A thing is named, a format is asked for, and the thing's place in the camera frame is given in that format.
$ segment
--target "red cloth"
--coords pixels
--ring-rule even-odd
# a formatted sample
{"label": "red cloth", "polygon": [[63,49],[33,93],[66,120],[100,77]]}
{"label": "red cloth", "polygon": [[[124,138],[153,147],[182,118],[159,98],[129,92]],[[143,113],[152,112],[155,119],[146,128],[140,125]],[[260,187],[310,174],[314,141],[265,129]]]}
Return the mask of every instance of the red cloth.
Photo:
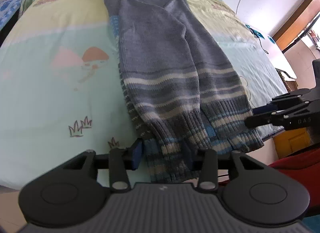
{"label": "red cloth", "polygon": [[320,149],[289,156],[269,166],[307,188],[310,194],[310,208],[320,205]]}

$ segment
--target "ribbed cuff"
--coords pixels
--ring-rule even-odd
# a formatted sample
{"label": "ribbed cuff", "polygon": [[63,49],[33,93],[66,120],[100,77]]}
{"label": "ribbed cuff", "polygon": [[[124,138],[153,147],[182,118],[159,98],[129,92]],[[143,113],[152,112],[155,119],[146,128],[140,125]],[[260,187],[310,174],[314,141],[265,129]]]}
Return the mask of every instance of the ribbed cuff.
{"label": "ribbed cuff", "polygon": [[256,129],[238,134],[228,139],[233,150],[251,152],[261,148],[264,144]]}
{"label": "ribbed cuff", "polygon": [[248,131],[244,120],[252,115],[252,110],[245,95],[201,104],[201,109],[209,119],[218,139]]}
{"label": "ribbed cuff", "polygon": [[179,142],[182,140],[196,149],[208,149],[211,146],[200,111],[197,109],[169,119],[152,119],[148,114],[145,114],[145,117],[146,123],[152,127],[152,132],[163,145],[164,154],[181,151]]}

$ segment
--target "gray striped sweater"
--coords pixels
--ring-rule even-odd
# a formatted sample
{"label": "gray striped sweater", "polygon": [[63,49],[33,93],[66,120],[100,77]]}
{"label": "gray striped sweater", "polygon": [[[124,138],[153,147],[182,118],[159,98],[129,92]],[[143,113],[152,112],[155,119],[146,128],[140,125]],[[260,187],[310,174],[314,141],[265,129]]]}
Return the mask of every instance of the gray striped sweater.
{"label": "gray striped sweater", "polygon": [[104,2],[126,94],[155,135],[167,181],[189,179],[182,142],[217,151],[263,145],[244,125],[251,108],[239,76],[186,0]]}

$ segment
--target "bedsheet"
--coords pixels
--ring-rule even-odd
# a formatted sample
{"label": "bedsheet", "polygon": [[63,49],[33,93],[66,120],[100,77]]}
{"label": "bedsheet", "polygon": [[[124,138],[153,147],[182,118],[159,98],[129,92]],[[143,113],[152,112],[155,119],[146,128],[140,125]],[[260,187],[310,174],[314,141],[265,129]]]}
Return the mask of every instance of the bedsheet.
{"label": "bedsheet", "polygon": [[[221,0],[187,0],[229,57],[253,107],[285,93],[260,45]],[[19,189],[74,155],[137,138],[103,0],[35,0],[0,48],[0,185]],[[259,128],[261,137],[274,127]],[[145,162],[129,172],[149,181]],[[108,185],[107,171],[98,181]]]}

